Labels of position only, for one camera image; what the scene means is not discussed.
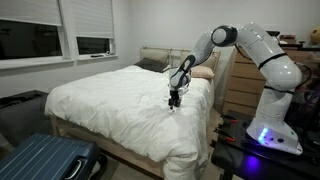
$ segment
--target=wooden bed frame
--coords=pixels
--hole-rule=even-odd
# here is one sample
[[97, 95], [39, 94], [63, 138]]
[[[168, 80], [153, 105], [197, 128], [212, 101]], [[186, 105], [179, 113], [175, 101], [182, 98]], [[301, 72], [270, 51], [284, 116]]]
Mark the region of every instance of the wooden bed frame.
[[[170, 50], [170, 57], [171, 57], [171, 51], [186, 51], [185, 49], [165, 49], [165, 48], [149, 48], [149, 47], [143, 47], [143, 48]], [[218, 61], [219, 61], [220, 52], [213, 52], [213, 53], [217, 58], [214, 66], [214, 72], [215, 72]], [[62, 134], [60, 133], [60, 131], [63, 130], [67, 133], [66, 134], [67, 136], [71, 136], [73, 138], [79, 138], [87, 141], [93, 141], [97, 143], [97, 145], [104, 151], [104, 153], [106, 153], [106, 155], [110, 156], [111, 158], [114, 158], [119, 162], [122, 162], [135, 169], [138, 169], [139, 171], [142, 171], [144, 174], [149, 175], [154, 179], [164, 179], [164, 174], [162, 171], [164, 161], [154, 162], [147, 157], [141, 156], [131, 150], [124, 148], [123, 146], [116, 143], [112, 139], [106, 138], [99, 133], [94, 133], [82, 126], [60, 119], [56, 116], [50, 116], [50, 118], [51, 118], [51, 123], [52, 123], [55, 135], [61, 136]], [[213, 127], [210, 127], [210, 124], [211, 122], [209, 123], [209, 127], [207, 127], [207, 130], [206, 130], [208, 145], [212, 139], [211, 131]]]

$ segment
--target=window blind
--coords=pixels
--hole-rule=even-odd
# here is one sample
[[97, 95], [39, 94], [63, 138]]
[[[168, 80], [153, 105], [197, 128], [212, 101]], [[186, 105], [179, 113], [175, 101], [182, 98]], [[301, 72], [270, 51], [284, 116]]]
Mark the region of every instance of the window blind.
[[0, 19], [62, 25], [58, 0], [0, 0]]
[[113, 38], [111, 0], [72, 0], [76, 36]]

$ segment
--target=white wall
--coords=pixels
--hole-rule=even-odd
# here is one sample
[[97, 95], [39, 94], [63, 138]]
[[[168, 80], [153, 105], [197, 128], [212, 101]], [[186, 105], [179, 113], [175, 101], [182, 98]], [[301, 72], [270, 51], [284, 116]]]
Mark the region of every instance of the white wall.
[[[134, 35], [130, 54], [136, 62], [139, 60], [137, 47], [141, 46], [190, 49], [206, 30], [223, 24], [240, 27], [251, 21], [266, 30], [296, 34], [298, 40], [308, 40], [311, 30], [320, 24], [319, 7], [319, 0], [130, 1], [130, 31]], [[223, 51], [225, 58], [221, 59], [216, 76], [225, 81], [221, 76], [226, 74], [228, 63], [224, 61], [232, 51]]]
[[127, 53], [129, 47], [128, 41], [130, 41], [131, 37], [129, 35], [129, 2], [128, 0], [114, 0], [113, 8], [118, 58], [95, 60], [92, 63], [82, 62], [79, 66], [67, 63], [63, 65], [2, 70], [0, 71], [0, 97], [33, 89], [49, 92], [54, 87], [66, 82], [97, 73], [120, 69], [129, 65], [131, 63], [129, 61], [129, 54]]

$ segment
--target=white bedding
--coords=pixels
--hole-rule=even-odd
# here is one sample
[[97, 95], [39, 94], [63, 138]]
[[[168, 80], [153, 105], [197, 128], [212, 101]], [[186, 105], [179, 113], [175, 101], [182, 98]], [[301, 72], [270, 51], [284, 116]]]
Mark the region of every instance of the white bedding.
[[198, 179], [208, 159], [213, 82], [193, 78], [181, 107], [172, 113], [164, 100], [168, 76], [129, 66], [87, 77], [53, 89], [45, 111], [155, 162], [166, 159], [166, 179]]

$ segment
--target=gray pillow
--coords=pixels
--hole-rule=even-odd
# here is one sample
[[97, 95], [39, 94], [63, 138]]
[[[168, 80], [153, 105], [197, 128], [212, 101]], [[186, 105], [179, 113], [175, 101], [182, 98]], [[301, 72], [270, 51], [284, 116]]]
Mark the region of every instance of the gray pillow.
[[168, 64], [159, 62], [153, 59], [144, 58], [141, 61], [135, 63], [134, 65], [141, 67], [142, 69], [146, 69], [153, 72], [163, 73], [163, 69], [168, 66]]

